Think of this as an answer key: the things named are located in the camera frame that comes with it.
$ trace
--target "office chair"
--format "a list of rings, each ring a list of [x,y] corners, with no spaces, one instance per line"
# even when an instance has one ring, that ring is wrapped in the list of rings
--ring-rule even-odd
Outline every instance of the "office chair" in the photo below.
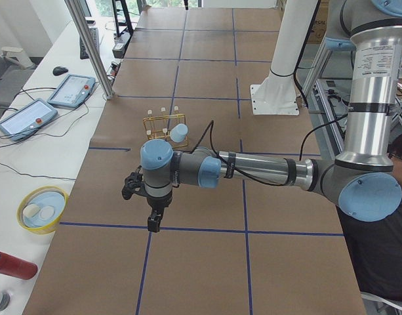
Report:
[[[395,309],[397,315],[402,315],[402,302],[383,299],[382,297],[367,292],[361,292],[361,297],[368,301],[383,303],[383,306],[378,308],[377,312],[381,312],[386,309],[386,307],[391,306]]]
[[[2,50],[3,56],[0,56],[0,117],[14,100],[14,96],[26,84],[35,67],[22,49],[3,47]],[[20,58],[13,59],[10,57],[10,53],[15,57],[18,53]]]

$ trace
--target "person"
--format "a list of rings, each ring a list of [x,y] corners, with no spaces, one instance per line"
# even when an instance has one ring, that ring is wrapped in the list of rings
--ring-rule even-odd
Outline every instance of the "person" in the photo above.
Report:
[[[393,177],[402,188],[402,134],[389,148]],[[338,209],[345,241],[361,291],[402,301],[402,200],[385,219],[356,220]]]

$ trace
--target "table surface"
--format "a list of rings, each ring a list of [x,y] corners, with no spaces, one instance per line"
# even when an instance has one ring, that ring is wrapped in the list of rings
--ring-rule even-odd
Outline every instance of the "table surface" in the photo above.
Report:
[[[104,25],[98,28],[100,57],[105,69],[108,70],[111,62],[118,62],[111,51],[113,35],[104,29]],[[67,67],[69,74],[88,75],[96,78],[90,60],[80,60],[79,58],[79,35],[72,21],[66,26],[24,88],[57,87],[67,74],[54,76],[52,69],[55,66]],[[47,99],[52,92],[52,90],[37,90],[30,91],[29,94],[34,98]],[[23,93],[16,97],[11,107],[20,109],[29,102],[31,99]],[[65,115],[64,117],[47,125],[24,142],[0,148],[0,162],[21,173],[75,179],[105,102],[103,90],[101,86],[98,86],[86,101],[87,107],[82,105],[73,112],[58,109],[58,115]],[[7,111],[3,118],[11,113]],[[66,134],[61,137],[39,135],[47,133],[56,136],[63,135],[65,132]],[[8,139],[0,139],[0,146],[12,143]],[[54,233],[42,236],[21,228],[16,220],[18,205],[31,191],[42,186],[57,186],[70,193],[74,182],[74,180],[20,176],[0,165],[0,251],[32,261],[40,269]],[[0,275],[0,290],[8,290],[12,295],[9,307],[0,314],[21,314],[35,280],[36,277],[24,281]]]
[[[306,109],[290,117],[251,110],[250,84],[268,75],[280,25],[271,9],[148,9],[104,108],[89,102],[89,115],[62,138],[36,136],[0,149],[0,159],[22,171],[79,172],[71,191],[72,182],[19,177],[0,167],[0,198],[9,196],[0,199],[0,244],[40,269],[28,302],[35,278],[0,275],[0,288],[13,294],[2,314],[19,314],[26,303],[25,315],[365,313],[336,210],[321,196],[241,180],[221,180],[215,190],[182,186],[163,230],[152,234],[145,199],[120,194],[139,164],[148,109],[156,115],[178,106],[190,147],[214,119],[218,149],[298,156],[312,128]],[[313,137],[305,155],[319,157]],[[21,199],[48,184],[71,192],[53,240],[14,220]]]

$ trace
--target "computer mouse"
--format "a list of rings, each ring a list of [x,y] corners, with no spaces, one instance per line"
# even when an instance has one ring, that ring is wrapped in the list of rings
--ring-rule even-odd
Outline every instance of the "computer mouse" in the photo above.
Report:
[[[68,72],[68,69],[67,68],[65,68],[65,67],[55,67],[53,70],[52,70],[52,73],[54,74],[54,75],[61,75],[61,74],[64,74],[64,73],[66,73],[66,72]]]

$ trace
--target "cardboard box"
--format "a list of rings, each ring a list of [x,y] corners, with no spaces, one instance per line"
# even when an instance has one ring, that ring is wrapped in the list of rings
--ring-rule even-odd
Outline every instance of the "cardboard box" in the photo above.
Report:
[[[283,17],[287,1],[290,0],[278,0],[277,8],[281,15],[281,18]],[[310,33],[310,36],[307,41],[308,44],[320,44],[323,38],[325,37],[328,11],[329,11],[329,0],[322,0],[322,2],[320,3],[319,10],[317,11],[312,32]]]

